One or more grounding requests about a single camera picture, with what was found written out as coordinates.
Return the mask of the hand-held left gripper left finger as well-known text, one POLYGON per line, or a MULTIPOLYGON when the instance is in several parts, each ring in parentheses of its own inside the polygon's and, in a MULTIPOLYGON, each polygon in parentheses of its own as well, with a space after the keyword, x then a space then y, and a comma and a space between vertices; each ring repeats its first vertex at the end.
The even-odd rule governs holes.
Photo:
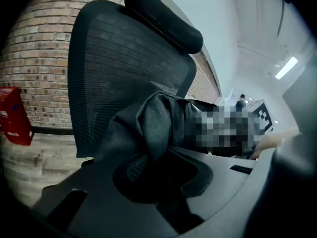
POLYGON ((73 238, 242 237, 271 159, 174 147, 152 162, 124 150, 45 187, 34 210, 73 238))

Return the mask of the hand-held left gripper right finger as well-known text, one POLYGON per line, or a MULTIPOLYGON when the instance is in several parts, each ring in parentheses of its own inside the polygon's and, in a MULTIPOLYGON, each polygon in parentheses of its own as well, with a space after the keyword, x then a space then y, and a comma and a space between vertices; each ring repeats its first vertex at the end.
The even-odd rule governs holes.
POLYGON ((300 133, 272 156, 264 189, 247 224, 249 238, 317 236, 317 67, 283 94, 300 133))

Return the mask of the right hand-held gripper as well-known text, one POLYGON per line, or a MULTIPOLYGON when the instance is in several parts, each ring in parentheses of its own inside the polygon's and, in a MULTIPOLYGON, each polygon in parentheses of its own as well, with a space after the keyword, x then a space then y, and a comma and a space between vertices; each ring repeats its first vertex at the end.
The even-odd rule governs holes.
POLYGON ((254 118, 254 129, 257 136, 264 136, 265 134, 274 132, 275 122, 264 99, 251 102, 249 112, 254 118))

